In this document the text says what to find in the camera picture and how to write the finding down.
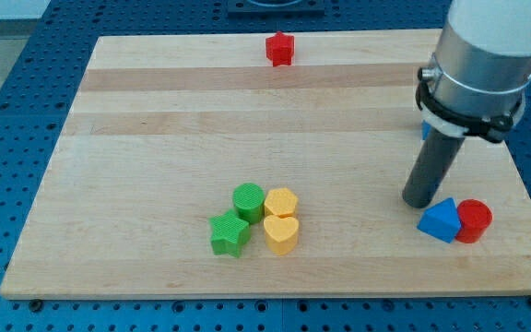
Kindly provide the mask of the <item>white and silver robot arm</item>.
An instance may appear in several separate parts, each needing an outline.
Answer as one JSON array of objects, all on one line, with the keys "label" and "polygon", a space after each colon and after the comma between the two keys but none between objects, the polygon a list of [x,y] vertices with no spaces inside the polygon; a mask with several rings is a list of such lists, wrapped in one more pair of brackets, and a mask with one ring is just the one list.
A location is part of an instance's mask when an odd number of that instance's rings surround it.
[{"label": "white and silver robot arm", "polygon": [[454,0],[418,80],[417,104],[437,131],[502,141],[525,112],[531,0]]}]

